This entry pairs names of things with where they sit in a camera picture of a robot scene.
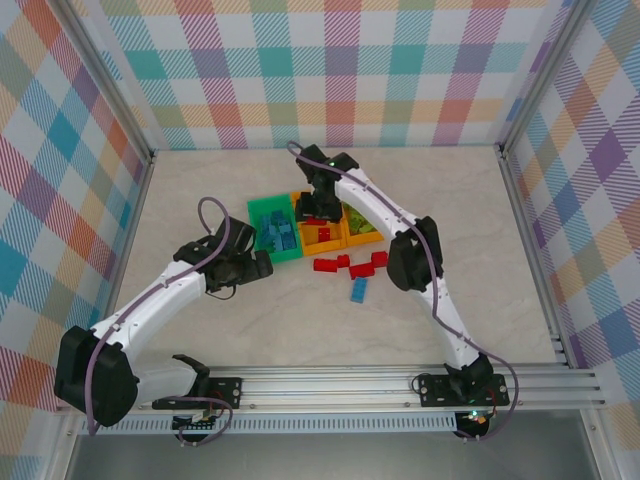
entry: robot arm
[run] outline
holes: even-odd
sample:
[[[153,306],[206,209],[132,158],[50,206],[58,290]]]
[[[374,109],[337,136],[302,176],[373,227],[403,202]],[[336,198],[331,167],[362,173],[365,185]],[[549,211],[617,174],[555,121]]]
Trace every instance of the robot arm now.
[[[220,254],[180,280],[179,275],[208,258],[224,237],[224,222],[215,235],[184,245],[173,256],[164,272],[136,298],[91,330],[78,326],[68,330],[60,341],[54,392],[56,396],[86,412],[85,377],[89,359],[98,342],[118,317],[137,299],[158,284],[165,285],[138,305],[122,325],[116,327],[98,354],[92,376],[94,418],[104,426],[120,421],[132,407],[170,396],[208,396],[209,369],[184,355],[174,355],[167,363],[134,368],[136,358],[147,342],[182,308],[205,293],[223,287],[235,289],[270,276],[269,255],[259,250],[252,256],[256,231],[230,218],[230,234]]]
[[[444,350],[450,387],[459,401],[466,403],[484,394],[485,387],[493,377],[493,367],[486,355],[479,353],[464,340],[471,340],[471,336],[447,290],[438,229],[433,219],[420,219],[405,211],[378,189],[375,189],[375,194],[372,193],[375,188],[373,182],[346,153],[328,158],[317,146],[311,145],[303,148],[296,157],[298,166],[314,187],[312,193],[301,195],[296,205],[297,220],[313,216],[338,222],[342,216],[341,202],[349,204],[362,214],[390,241],[387,265],[389,278],[399,289],[409,291],[432,320],[434,331],[440,337]],[[312,164],[313,162],[332,168],[322,169]],[[413,225],[410,227],[403,219]],[[432,278],[426,252],[412,227],[420,231],[429,245],[436,278]],[[439,320],[459,335],[443,328],[432,316],[434,284],[437,285]]]

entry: green plastic bin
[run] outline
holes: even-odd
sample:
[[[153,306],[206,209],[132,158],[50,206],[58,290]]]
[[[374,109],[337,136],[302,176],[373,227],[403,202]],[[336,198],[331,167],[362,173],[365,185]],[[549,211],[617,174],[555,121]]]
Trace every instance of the green plastic bin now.
[[[258,231],[256,235],[256,250],[266,250],[271,257],[271,263],[286,262],[287,260],[294,260],[302,257],[302,246],[300,244],[300,232],[298,232],[298,225],[296,224],[296,217],[291,205],[291,197],[289,194],[276,195],[275,197],[258,198],[256,200],[249,200],[247,202],[247,208],[249,209],[249,223]],[[283,250],[276,252],[272,244],[262,245],[262,225],[260,223],[260,217],[262,215],[268,215],[271,217],[271,213],[276,210],[282,210],[285,219],[291,224],[291,230],[296,239],[296,248],[290,250]]]

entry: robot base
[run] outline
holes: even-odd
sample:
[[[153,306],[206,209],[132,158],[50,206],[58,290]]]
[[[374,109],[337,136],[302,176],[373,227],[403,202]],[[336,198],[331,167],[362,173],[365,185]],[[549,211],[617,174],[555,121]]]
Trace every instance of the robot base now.
[[[509,405],[509,392],[504,375],[492,374],[483,392],[474,400],[461,402],[450,387],[449,375],[422,374],[414,379],[416,393],[420,395],[422,407],[504,407]]]

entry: beige floor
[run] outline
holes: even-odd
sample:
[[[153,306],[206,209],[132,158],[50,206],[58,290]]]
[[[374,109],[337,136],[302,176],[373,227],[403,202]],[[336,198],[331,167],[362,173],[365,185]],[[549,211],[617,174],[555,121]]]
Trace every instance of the beige floor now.
[[[438,222],[449,290],[472,336],[512,362],[555,360],[518,231],[490,147],[347,150],[408,211]],[[246,202],[306,187],[284,150],[163,152],[140,220],[119,306],[203,235],[196,204],[219,198],[247,221]],[[217,226],[220,215],[207,212]],[[383,244],[354,248],[366,261]],[[346,272],[313,272],[311,258],[276,265],[223,302],[204,297],[150,342],[141,361],[185,353],[209,365],[436,364],[421,308],[380,271],[363,305]]]

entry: red block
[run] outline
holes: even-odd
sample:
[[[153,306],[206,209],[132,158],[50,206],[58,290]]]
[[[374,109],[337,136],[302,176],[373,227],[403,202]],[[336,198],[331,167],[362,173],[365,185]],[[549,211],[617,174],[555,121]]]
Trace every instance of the red block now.
[[[338,268],[348,267],[351,265],[351,257],[349,255],[338,255]]]
[[[355,280],[356,277],[373,277],[376,274],[373,263],[363,263],[361,265],[354,265],[349,267],[349,275],[351,280]]]
[[[316,258],[313,260],[313,270],[315,272],[336,273],[338,271],[338,262],[336,260]]]
[[[371,254],[371,263],[375,268],[386,267],[389,263],[389,254],[387,252],[373,252]]]
[[[331,240],[331,229],[319,228],[318,229],[318,243],[328,242]]]
[[[327,221],[326,220],[318,220],[317,218],[309,217],[304,222],[304,224],[305,225],[326,225]]]

